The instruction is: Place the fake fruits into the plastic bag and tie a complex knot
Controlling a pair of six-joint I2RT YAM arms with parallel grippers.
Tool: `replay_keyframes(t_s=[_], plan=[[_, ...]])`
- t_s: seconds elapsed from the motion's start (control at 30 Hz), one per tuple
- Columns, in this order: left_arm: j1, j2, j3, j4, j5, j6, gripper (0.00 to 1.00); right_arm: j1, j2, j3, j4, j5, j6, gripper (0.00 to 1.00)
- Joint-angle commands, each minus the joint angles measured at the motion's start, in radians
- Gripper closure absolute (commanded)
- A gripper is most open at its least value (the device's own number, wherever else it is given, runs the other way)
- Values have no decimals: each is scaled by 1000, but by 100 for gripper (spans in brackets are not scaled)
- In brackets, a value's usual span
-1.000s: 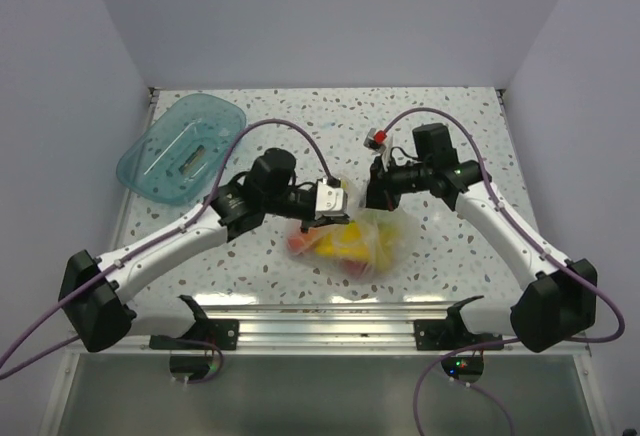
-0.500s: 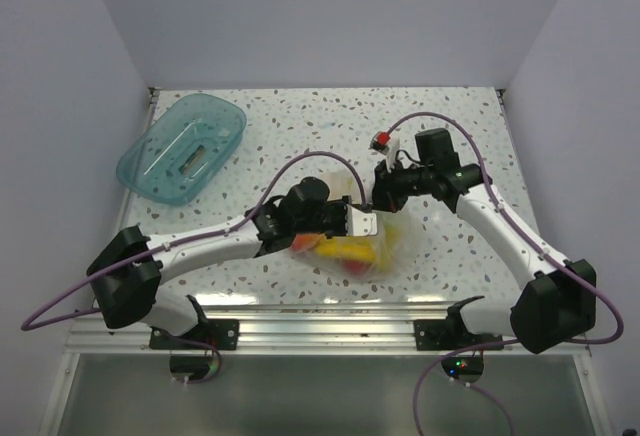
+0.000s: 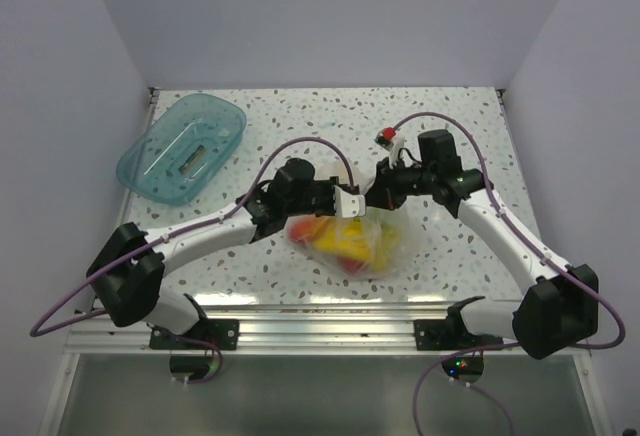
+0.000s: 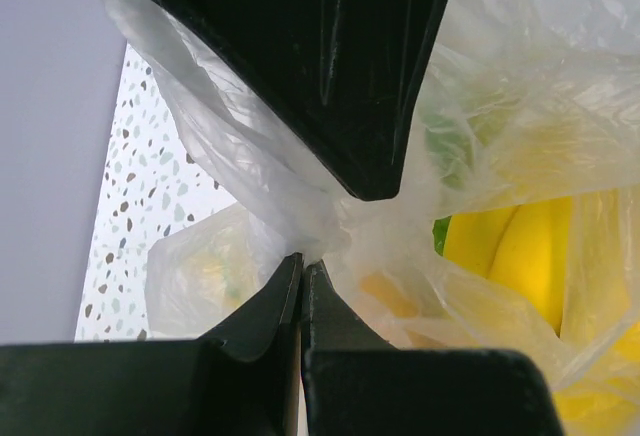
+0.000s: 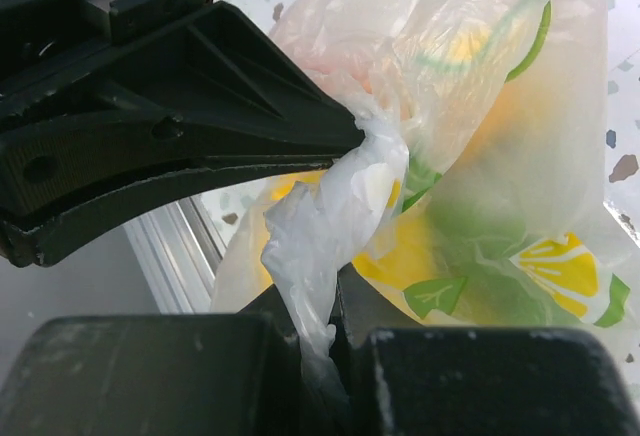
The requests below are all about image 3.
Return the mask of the red orange fake mango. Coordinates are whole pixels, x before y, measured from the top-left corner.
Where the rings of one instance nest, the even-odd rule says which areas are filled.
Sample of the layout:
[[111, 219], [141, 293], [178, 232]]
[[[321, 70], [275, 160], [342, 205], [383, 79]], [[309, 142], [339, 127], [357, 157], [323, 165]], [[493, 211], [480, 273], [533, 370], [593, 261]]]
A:
[[295, 221], [289, 229], [289, 240], [295, 244], [308, 244], [317, 239], [329, 223], [326, 217], [305, 217]]

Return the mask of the yellow fake banana bunch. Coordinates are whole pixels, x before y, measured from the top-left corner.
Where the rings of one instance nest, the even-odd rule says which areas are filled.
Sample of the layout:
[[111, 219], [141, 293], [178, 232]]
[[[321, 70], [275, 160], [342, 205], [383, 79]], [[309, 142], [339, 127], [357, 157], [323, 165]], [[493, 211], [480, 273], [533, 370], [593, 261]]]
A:
[[349, 274], [381, 273], [389, 269], [399, 242], [398, 233], [388, 225], [334, 218], [311, 248], [331, 256]]

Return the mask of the clear plastic bag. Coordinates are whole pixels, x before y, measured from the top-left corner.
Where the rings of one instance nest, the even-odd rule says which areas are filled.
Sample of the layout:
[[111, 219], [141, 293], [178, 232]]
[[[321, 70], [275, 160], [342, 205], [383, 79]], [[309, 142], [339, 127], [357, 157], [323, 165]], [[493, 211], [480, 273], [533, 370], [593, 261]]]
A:
[[313, 261], [356, 279], [379, 279], [404, 269], [415, 255], [419, 225], [407, 207], [369, 208], [361, 217], [304, 215], [285, 226], [292, 246]]

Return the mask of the blue plastic fruit tray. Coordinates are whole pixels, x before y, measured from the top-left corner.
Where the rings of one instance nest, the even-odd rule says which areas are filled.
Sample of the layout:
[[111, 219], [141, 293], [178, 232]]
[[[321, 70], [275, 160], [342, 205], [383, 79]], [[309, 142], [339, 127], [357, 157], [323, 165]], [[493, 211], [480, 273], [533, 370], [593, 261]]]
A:
[[125, 152], [116, 176], [150, 201], [186, 205], [234, 153], [245, 128], [245, 113], [226, 100], [182, 97]]

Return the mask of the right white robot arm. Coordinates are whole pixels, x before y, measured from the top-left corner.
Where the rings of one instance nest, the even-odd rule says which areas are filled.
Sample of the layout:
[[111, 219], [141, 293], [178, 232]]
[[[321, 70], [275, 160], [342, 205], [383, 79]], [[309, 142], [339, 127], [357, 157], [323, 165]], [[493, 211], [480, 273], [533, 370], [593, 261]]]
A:
[[388, 155], [376, 165], [367, 206], [397, 210], [410, 196], [431, 197], [491, 249], [522, 293], [518, 302], [475, 296], [449, 306], [444, 319], [424, 328], [425, 348], [458, 350], [513, 340], [540, 360], [596, 333], [595, 272], [542, 245], [482, 171], [463, 168], [449, 131], [421, 133], [420, 158], [412, 164], [400, 156], [404, 140], [395, 129], [381, 130], [375, 141]]

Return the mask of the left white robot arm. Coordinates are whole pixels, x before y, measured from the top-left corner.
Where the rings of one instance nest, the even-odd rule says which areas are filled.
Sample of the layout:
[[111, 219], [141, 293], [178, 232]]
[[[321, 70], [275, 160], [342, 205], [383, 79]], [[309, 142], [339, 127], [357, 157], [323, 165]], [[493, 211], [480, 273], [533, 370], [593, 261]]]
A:
[[294, 216], [334, 216], [338, 178], [318, 180], [314, 166], [293, 158], [234, 203], [175, 227], [119, 226], [88, 270], [91, 287], [118, 328], [135, 323], [172, 333], [185, 348], [208, 337], [207, 316], [196, 300], [164, 287], [174, 271], [211, 253], [250, 245], [281, 231]]

